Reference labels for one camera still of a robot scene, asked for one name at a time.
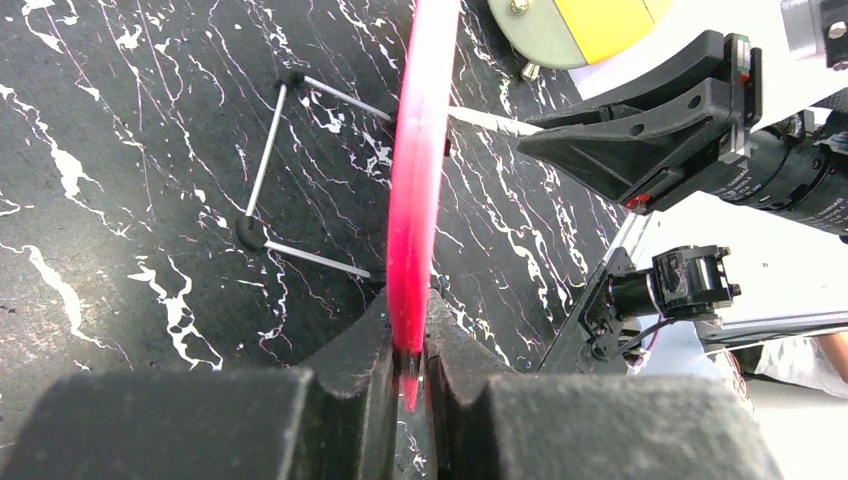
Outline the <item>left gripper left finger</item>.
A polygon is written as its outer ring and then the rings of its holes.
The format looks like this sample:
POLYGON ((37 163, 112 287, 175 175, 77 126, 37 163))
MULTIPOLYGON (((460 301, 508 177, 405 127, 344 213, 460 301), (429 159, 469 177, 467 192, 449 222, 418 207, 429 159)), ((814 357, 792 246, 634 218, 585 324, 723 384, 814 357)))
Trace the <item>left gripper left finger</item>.
POLYGON ((387 297, 285 369, 80 374, 26 421, 5 479, 388 479, 387 297))

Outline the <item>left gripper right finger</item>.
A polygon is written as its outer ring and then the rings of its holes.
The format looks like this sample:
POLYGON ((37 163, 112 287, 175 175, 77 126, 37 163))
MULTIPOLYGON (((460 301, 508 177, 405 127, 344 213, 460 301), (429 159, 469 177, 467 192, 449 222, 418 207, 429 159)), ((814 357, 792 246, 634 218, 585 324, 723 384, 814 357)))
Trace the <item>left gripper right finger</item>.
POLYGON ((699 377, 513 371, 429 298, 424 360, 440 479, 778 479, 761 431, 699 377))

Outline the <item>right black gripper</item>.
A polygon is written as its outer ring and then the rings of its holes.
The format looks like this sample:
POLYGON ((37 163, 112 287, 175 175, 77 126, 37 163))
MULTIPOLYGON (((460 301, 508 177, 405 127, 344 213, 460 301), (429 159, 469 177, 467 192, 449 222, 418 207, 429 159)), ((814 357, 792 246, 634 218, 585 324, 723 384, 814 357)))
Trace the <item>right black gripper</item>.
POLYGON ((705 30, 641 76, 529 124, 543 130, 517 150, 615 202, 659 196, 648 184, 679 170, 722 136, 722 162, 750 156, 751 128, 762 117, 762 51, 747 36, 705 30), (722 61, 727 84, 708 79, 722 61))

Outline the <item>red-capped whiteboard marker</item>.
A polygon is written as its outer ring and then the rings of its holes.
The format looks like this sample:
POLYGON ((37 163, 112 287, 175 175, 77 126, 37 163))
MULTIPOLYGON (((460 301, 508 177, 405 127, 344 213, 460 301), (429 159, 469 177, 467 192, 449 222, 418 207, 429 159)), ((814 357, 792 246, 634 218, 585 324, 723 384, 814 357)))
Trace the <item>red-capped whiteboard marker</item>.
POLYGON ((455 120, 517 138, 530 136, 542 131, 541 127, 526 122, 466 107, 449 106, 448 114, 455 120))

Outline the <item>pink-framed whiteboard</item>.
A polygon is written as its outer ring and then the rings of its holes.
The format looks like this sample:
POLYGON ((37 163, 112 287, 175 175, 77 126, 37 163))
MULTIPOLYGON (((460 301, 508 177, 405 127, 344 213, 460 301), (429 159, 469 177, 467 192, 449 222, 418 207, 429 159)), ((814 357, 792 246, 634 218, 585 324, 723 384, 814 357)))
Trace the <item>pink-framed whiteboard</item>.
POLYGON ((460 4, 418 1, 396 122, 387 230, 387 301, 405 408, 414 412, 426 333, 460 4))

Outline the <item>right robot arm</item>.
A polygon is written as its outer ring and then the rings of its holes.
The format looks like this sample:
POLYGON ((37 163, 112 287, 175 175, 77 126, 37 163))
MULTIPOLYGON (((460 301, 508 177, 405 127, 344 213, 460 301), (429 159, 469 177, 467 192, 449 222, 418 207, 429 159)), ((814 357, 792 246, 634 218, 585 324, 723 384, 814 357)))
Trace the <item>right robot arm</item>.
MULTIPOLYGON (((532 122, 518 150, 566 173, 633 215, 665 211, 696 192, 845 238, 847 99, 762 125, 763 55, 748 37, 706 30, 641 76, 532 122)), ((728 249, 680 246, 637 269, 616 247, 569 317, 581 340, 553 342, 541 369, 574 371, 635 357, 645 336, 678 322, 714 320, 740 288, 728 249), (657 315, 622 339, 623 324, 657 315)))

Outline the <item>whiteboard metal stand leg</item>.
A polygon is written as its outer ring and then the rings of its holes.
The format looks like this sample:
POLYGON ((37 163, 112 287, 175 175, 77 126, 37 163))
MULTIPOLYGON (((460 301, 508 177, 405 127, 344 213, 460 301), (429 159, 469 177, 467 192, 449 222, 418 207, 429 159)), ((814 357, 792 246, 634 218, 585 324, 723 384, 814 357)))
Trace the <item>whiteboard metal stand leg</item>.
POLYGON ((276 97, 272 107, 273 118, 263 142, 255 178, 247 194, 243 212, 234 220, 235 235, 239 244, 250 252, 273 252, 341 271, 365 282, 381 284, 386 280, 383 261, 370 260, 364 266, 356 264, 355 255, 341 246, 341 234, 328 224, 339 220, 349 232, 356 232, 350 213, 344 211, 334 193, 351 198, 356 193, 354 180, 346 178, 332 164, 332 153, 354 153, 353 147, 344 147, 338 137, 352 133, 360 121, 373 122, 377 128, 395 126, 397 113, 368 104, 352 93, 315 78, 302 70, 290 70, 277 81, 276 97), (317 226, 319 234, 342 255, 308 251, 285 240, 283 218, 272 214, 269 199, 274 179, 281 180, 284 173, 292 178, 289 185, 303 196, 309 215, 309 226, 317 226))

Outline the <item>white cylindrical drum device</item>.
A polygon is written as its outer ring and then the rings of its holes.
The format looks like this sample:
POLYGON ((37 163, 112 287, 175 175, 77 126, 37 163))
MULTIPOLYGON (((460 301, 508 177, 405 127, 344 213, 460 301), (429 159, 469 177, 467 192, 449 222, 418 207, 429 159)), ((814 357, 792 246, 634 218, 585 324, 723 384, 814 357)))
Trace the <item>white cylindrical drum device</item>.
POLYGON ((520 76, 601 63, 651 33, 672 0, 489 0, 500 31, 524 59, 520 76))

